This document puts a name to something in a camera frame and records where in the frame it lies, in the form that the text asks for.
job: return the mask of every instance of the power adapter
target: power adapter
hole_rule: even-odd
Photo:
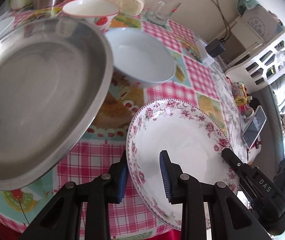
[[[207,53],[215,58],[218,55],[222,54],[226,50],[225,46],[223,45],[222,41],[218,39],[214,39],[206,46]]]

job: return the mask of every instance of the floral plate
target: floral plate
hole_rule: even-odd
[[[224,181],[236,194],[238,177],[222,157],[230,147],[217,124],[199,108],[177,99],[160,99],[144,105],[133,118],[127,134],[127,163],[135,188],[151,211],[180,230],[182,204],[166,198],[159,154],[167,150],[173,163],[200,182]],[[205,204],[206,228],[210,228]]]

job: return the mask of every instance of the metal rivet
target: metal rivet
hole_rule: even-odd
[[[75,182],[69,181],[65,184],[65,187],[66,188],[73,188],[75,185],[76,185]]]
[[[102,175],[102,179],[110,179],[111,178],[111,175],[109,173],[104,173]]]
[[[180,175],[180,178],[183,179],[183,180],[188,180],[189,179],[189,175],[183,173],[182,175]]]
[[[217,182],[217,186],[219,188],[224,188],[226,186],[226,184],[223,181],[219,181],[219,182]]]

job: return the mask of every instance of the stainless steel plate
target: stainless steel plate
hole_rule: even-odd
[[[108,42],[84,21],[34,21],[0,40],[0,190],[32,183],[68,153],[112,73]]]

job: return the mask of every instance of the table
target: table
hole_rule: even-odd
[[[15,11],[12,13],[15,16],[15,27],[35,19],[60,16],[65,3],[50,9],[34,11],[23,8]],[[166,26],[160,27],[148,22],[144,14],[145,11],[136,17],[119,14],[113,19],[110,28],[136,28],[160,40],[175,59],[175,76],[162,85],[145,90],[126,87],[112,80],[99,113],[79,142],[51,171],[21,189],[22,207],[12,192],[0,191],[1,223],[23,232],[28,222],[66,182],[86,183],[107,172],[112,163],[120,160],[132,117],[145,103],[159,98],[177,98],[198,106],[215,120],[228,136],[234,152],[246,162],[237,107],[230,84],[218,62],[212,65],[202,63],[195,46],[195,41],[200,37],[190,29],[171,20]],[[85,233],[85,214],[84,209],[81,239]],[[171,230],[147,209],[130,178],[122,203],[109,204],[109,219],[112,239],[146,239]]]

